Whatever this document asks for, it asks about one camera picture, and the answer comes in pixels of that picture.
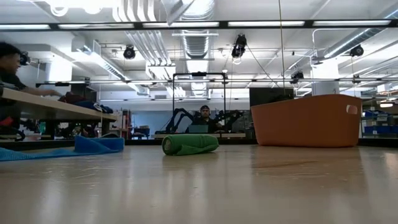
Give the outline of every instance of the black cap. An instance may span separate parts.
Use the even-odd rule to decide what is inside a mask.
[[[210,110],[210,108],[209,108],[207,105],[203,105],[203,106],[200,108],[200,111],[202,111],[203,109],[208,109],[208,110]]]

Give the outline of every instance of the ceiling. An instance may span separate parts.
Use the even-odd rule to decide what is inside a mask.
[[[383,12],[389,9],[398,9],[396,0],[280,0],[282,19],[382,19]],[[28,2],[27,0],[2,0],[0,1],[0,23],[25,23],[25,22],[114,22],[110,9],[103,9],[100,13],[91,15],[82,9],[71,9],[63,17],[53,17],[49,6],[45,2]],[[159,0],[155,1],[155,16],[158,21],[166,20],[165,9]],[[267,20],[280,19],[279,2],[276,0],[215,0],[214,20]],[[285,30],[215,30],[218,36],[211,37],[214,60],[209,61],[209,72],[220,72],[228,70],[229,78],[267,78],[264,70],[271,78],[281,78],[286,71],[289,77],[293,70],[287,70],[301,56],[312,49],[325,50],[338,43],[348,35],[356,32],[349,30],[318,30],[314,35],[310,29],[285,29]],[[183,56],[182,40],[180,37],[173,37],[177,30],[161,31],[162,40],[170,58],[175,62],[178,72],[186,72]],[[232,63],[228,51],[234,44],[236,36],[240,33],[246,35],[248,46],[239,65]],[[134,60],[125,60],[123,51],[126,45],[131,44],[123,31],[117,32],[3,32],[0,33],[0,40],[14,44],[48,44],[78,60],[71,53],[71,41],[82,35],[89,39],[95,39],[102,45],[103,57],[112,61],[124,70],[130,79],[142,80],[149,77],[145,74],[146,61],[139,53]],[[391,59],[397,56],[398,46],[392,44],[390,47],[376,54],[373,52],[394,43],[397,40],[398,29],[387,29],[384,32],[370,38],[362,43],[365,50],[361,58],[340,57],[339,74],[341,77],[351,76],[353,72],[365,68],[377,68],[387,63],[386,66],[377,72],[368,74],[369,77],[382,77],[385,74],[398,73],[398,59]],[[92,80],[109,78],[106,71],[96,66],[95,63],[81,62],[84,71],[74,72],[74,77],[88,76]],[[304,75],[310,77],[310,66],[302,68]],[[369,83],[362,87],[374,87],[380,82]],[[245,88],[249,83],[230,84],[231,88]],[[266,86],[270,84],[251,83],[250,86]],[[352,83],[340,83],[341,86],[352,86]],[[208,84],[209,88],[221,88],[220,84]],[[126,91],[126,86],[103,85],[103,91]]]

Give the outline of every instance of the man with cap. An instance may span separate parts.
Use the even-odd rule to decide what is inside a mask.
[[[200,108],[200,118],[194,120],[192,124],[195,125],[208,125],[208,132],[215,133],[216,131],[222,130],[223,126],[210,118],[210,108],[207,105],[203,105]]]

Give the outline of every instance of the ceiling-mounted camera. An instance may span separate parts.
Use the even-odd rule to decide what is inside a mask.
[[[292,81],[290,81],[290,84],[296,84],[299,82],[299,79],[304,78],[304,74],[301,71],[295,72],[292,74]]]
[[[125,59],[134,59],[136,57],[136,52],[134,51],[133,45],[127,45],[126,50],[123,53]]]
[[[351,56],[351,57],[355,57],[355,56],[360,57],[360,56],[363,55],[363,53],[364,53],[363,48],[361,47],[361,45],[358,45],[358,46],[356,46],[356,47],[354,47],[353,49],[350,50],[349,56]]]
[[[248,44],[246,37],[244,34],[239,34],[236,42],[234,44],[234,48],[232,50],[232,58],[240,58],[243,53],[246,51],[245,46]]]
[[[21,52],[19,63],[22,66],[26,66],[30,64],[30,57],[27,52]]]

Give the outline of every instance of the green rolled mat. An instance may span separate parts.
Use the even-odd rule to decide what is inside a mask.
[[[214,151],[218,140],[207,134],[175,134],[163,139],[162,148],[168,156],[186,156]]]

